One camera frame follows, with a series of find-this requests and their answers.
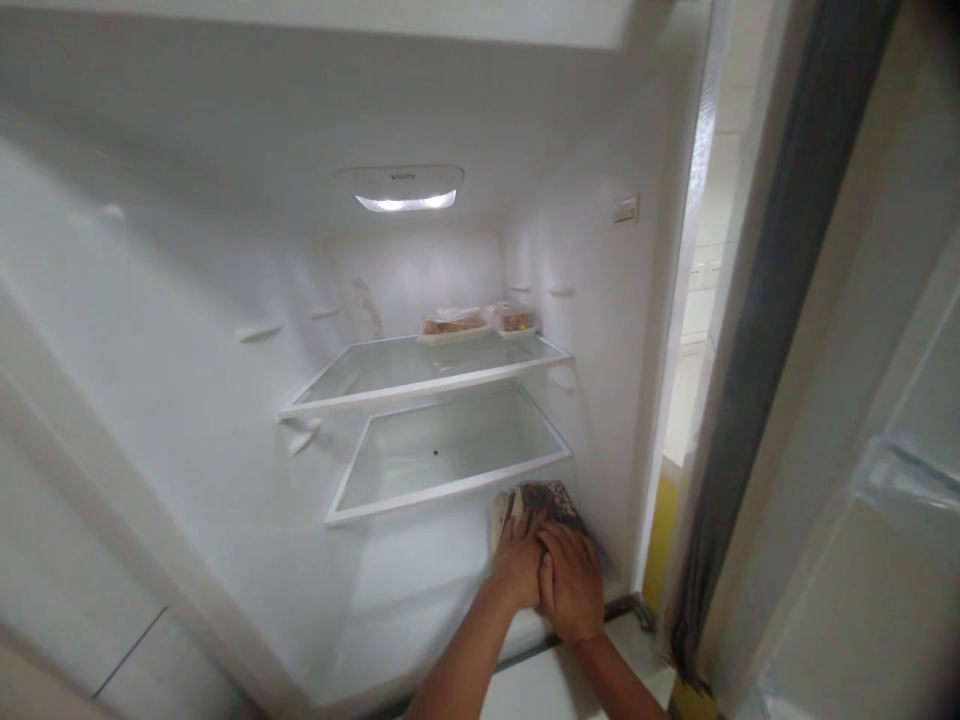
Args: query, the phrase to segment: light switch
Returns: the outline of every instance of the light switch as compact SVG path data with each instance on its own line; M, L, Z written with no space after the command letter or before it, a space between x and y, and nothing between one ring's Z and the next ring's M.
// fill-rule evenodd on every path
M633 195L613 206L614 225L633 225L640 216L640 196Z

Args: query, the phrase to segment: white shelf frame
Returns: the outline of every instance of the white shelf frame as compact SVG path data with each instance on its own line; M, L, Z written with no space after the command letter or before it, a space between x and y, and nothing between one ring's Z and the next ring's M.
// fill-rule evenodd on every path
M300 385L295 392L291 393L288 400L277 412L277 421L290 420L293 418L316 417L321 412L332 412L335 410L347 410L349 408L364 407L375 405L377 403L390 402L396 400L405 400L408 398L421 397L423 395L433 395L436 393L459 390L461 388L484 385L486 383L498 382L500 380L509 380L519 377L529 372L547 370L557 365L565 365L573 362L573 355L563 348L555 345L542 335L536 338L544 345L557 353L556 357L541 358L539 360L528 360L527 362L516 363L514 365L503 365L501 367L490 368L489 370L476 370L474 372L463 373L462 375L453 375L436 380L425 380L422 382L409 383L407 385L395 385L393 387L383 388L382 390L369 390L352 395L342 395L326 400L314 400L313 402L296 404L297 398L309 390L325 372L333 367L336 362L352 347L358 345L373 345L375 343L393 342L395 340L416 339L416 335L407 335L400 338L389 338L386 340L371 340L369 342L354 343L348 345L327 364L316 375Z
M523 475L536 472L537 470L550 467L551 465L556 465L564 460L571 459L573 457L573 451L570 450L570 447L560 436L560 433L557 432L557 429L553 426L553 423L547 419L547 416L544 415L543 411L533 401L533 398L530 397L530 394L526 390L519 385L517 385L516 389L523 399L530 404L530 407L533 408L534 412L536 412L537 416L540 418L540 421L546 426L547 430L550 431L553 439L557 441L557 444L561 448L558 452L551 453L549 455L543 455L532 460L526 460L522 463L516 463L515 465L498 468L497 470L480 473L479 475L461 478L460 480L455 480L454 482L445 483L443 485L437 485L432 488L427 488L426 490L419 490L417 492L400 495L387 500L379 500L377 502L368 503L366 505L361 505L360 507L351 508L349 510L337 511L337 506L340 505L340 500L343 498L343 493L347 489L347 483L350 481L350 475L353 472L353 466L356 464L357 458L360 457L360 452L363 450L363 445L367 439L367 434L370 432L370 425L374 420L377 418L388 417L390 415L400 415L403 413L414 412L415 410L421 410L424 407L445 405L449 402L456 401L447 400L444 402L413 408L412 410L394 410L393 412L371 415L369 418L367 418L367 422L363 427L360 440L357 442L357 447L354 449L353 456L350 458L350 464L347 465L346 470L343 472L343 477L340 479L340 485L337 487L337 492L333 496L333 502L330 503L330 509L328 510L327 516L323 521L324 524L327 527L336 527L338 525L344 525L355 520L375 517L377 515L384 515L386 513L395 512L397 510L402 510L404 508L413 507L416 505L424 505L426 503L436 502L437 500L442 500L443 498L453 497L456 495L464 495L474 490L487 487L488 485L494 485L504 480L521 477Z

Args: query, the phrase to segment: glass surface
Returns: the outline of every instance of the glass surface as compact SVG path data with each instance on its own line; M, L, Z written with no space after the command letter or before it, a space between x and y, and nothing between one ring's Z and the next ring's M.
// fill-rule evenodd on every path
M373 418L337 510L562 452L516 387Z
M415 337L351 345L295 404L557 357L537 337L505 340L495 333L435 347Z

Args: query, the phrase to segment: hand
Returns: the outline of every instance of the hand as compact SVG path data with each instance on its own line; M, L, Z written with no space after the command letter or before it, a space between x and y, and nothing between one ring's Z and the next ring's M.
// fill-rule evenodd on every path
M489 583L498 588L514 610L533 607L540 602L537 570L543 557L543 547L537 542L537 532L546 519L546 511L530 521L532 511L527 508L517 521L508 518L503 524L500 544L493 555Z
M603 575L589 538L547 523L537 537L547 546L540 565L540 606L571 648L603 634Z

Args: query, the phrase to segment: packaged food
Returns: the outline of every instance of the packaged food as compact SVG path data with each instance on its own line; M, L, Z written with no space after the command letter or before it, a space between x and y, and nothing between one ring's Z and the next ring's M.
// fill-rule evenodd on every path
M526 337L537 331L537 311L529 305L499 302L493 306L492 316L500 337Z
M489 331L490 323L484 320L480 308L439 308L424 318L420 342L442 345L469 340Z

